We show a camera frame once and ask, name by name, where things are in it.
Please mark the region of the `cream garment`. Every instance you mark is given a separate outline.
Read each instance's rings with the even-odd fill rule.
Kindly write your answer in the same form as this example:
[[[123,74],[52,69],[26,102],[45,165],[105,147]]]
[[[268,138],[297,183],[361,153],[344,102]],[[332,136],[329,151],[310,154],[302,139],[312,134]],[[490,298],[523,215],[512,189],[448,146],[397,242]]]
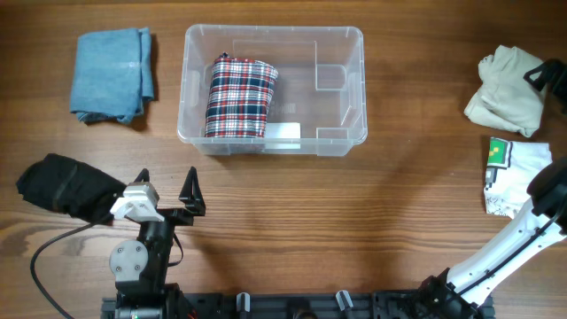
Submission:
[[[539,128],[546,92],[524,75],[543,61],[517,47],[499,46],[478,63],[482,85],[464,109],[478,125],[531,137]]]

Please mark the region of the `black garment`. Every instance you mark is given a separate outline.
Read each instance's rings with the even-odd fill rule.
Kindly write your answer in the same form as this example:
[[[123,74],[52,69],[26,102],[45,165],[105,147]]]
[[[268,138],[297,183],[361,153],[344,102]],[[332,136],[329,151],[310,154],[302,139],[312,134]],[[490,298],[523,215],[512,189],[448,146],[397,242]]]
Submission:
[[[107,223],[126,184],[84,162],[49,153],[16,182],[23,199],[35,206],[89,223]]]

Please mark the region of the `white pixel print t-shirt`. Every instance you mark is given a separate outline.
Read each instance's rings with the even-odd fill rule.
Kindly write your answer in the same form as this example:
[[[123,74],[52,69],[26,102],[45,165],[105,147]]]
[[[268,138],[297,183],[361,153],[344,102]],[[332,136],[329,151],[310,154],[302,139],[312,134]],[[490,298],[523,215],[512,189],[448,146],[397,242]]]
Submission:
[[[485,170],[486,212],[514,219],[530,197],[528,185],[551,163],[552,153],[547,143],[491,137]]]

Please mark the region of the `red navy plaid shirt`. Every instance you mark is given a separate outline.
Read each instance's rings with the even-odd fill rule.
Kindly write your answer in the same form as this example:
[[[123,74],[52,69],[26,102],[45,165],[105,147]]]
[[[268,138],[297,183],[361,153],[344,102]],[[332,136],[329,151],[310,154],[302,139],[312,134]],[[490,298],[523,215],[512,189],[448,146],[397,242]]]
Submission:
[[[268,63],[222,53],[212,67],[205,136],[264,137],[277,79]]]

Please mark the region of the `clear plastic storage container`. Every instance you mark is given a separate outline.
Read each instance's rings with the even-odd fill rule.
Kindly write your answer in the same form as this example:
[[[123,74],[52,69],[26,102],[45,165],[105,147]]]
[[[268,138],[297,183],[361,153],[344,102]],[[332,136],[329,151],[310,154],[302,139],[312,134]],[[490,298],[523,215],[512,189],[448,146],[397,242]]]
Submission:
[[[278,71],[268,123],[299,122],[300,139],[205,136],[215,58],[222,53]],[[346,155],[368,136],[363,34],[356,27],[197,24],[185,34],[177,122],[179,139],[205,155]],[[299,144],[268,150],[265,144]]]

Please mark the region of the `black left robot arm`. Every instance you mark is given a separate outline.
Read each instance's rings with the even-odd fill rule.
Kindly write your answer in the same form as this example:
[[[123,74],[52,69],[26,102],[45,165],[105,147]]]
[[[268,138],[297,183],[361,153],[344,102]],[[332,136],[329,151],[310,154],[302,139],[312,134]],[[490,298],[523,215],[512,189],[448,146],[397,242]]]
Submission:
[[[172,247],[180,244],[175,228],[191,226],[195,217],[206,214],[196,168],[190,168],[178,199],[183,203],[180,208],[159,208],[159,194],[149,171],[143,169],[114,202],[113,217],[136,222],[140,229],[136,239],[119,243],[110,255],[117,295],[103,301],[103,318],[198,316],[180,286],[166,282],[167,271],[178,264],[169,259]]]

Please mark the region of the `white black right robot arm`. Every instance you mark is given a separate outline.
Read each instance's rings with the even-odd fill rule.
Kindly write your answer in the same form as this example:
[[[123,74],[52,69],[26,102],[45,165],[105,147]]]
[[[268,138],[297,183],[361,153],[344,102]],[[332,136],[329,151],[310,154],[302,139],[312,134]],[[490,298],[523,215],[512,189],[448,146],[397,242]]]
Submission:
[[[566,114],[566,64],[549,59],[524,73],[523,79],[538,92],[546,84],[563,104]],[[485,195],[502,191],[519,177],[527,143],[491,138],[485,172]],[[531,257],[566,239],[566,158],[549,163],[527,185],[527,198],[511,222],[467,260],[430,276],[411,297],[410,318],[488,318],[483,305],[494,288]]]

